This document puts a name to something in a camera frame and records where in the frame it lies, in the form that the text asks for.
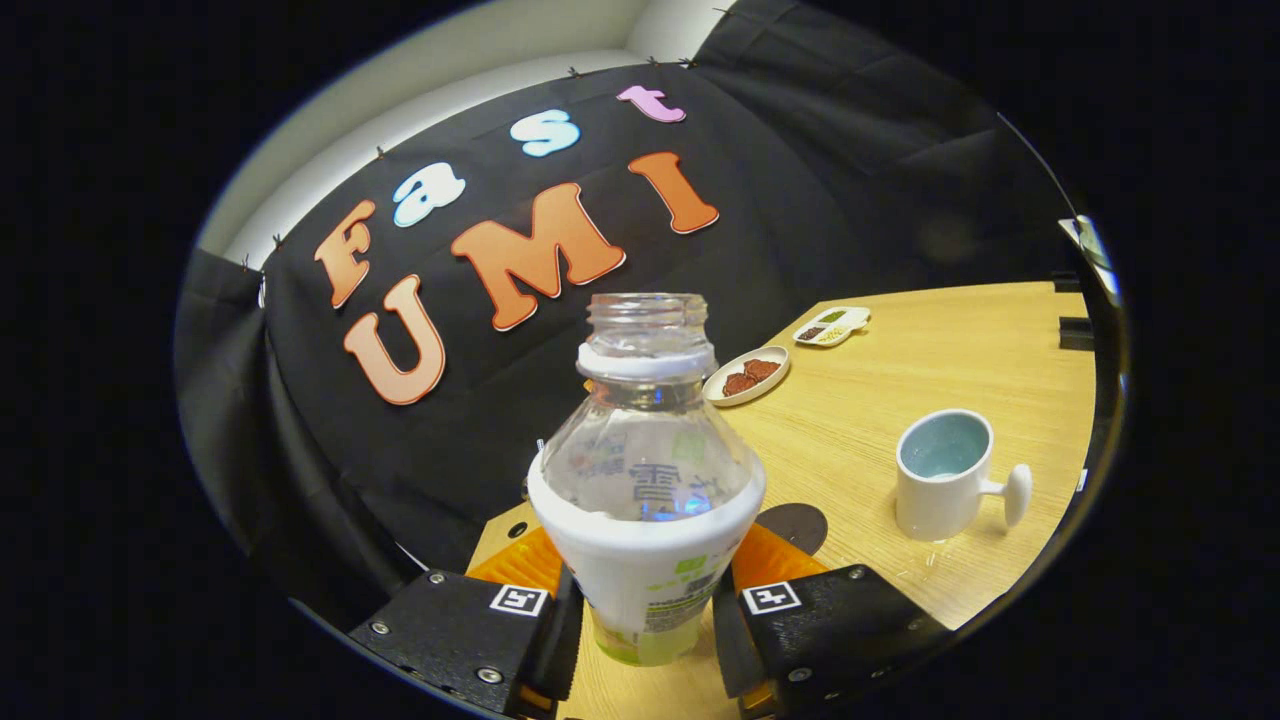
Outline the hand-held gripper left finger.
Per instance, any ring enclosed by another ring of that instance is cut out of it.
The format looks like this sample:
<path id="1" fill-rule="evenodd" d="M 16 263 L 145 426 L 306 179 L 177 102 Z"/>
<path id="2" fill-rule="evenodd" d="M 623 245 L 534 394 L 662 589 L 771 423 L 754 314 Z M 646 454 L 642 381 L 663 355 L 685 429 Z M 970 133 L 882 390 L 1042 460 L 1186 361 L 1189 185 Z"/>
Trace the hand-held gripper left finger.
<path id="1" fill-rule="evenodd" d="M 512 719 L 570 697 L 586 602 L 543 528 L 465 574 L 422 574 L 349 637 L 444 696 Z"/>

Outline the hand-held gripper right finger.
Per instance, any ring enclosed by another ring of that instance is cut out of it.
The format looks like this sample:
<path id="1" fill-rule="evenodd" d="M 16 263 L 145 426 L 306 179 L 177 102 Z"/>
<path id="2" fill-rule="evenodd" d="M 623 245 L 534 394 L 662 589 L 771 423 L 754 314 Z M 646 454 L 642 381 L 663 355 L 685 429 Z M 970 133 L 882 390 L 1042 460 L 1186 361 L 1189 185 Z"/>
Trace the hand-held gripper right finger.
<path id="1" fill-rule="evenodd" d="M 933 659 L 951 630 L 865 564 L 829 570 L 754 524 L 716 585 L 713 630 L 741 719 L 814 719 Z"/>

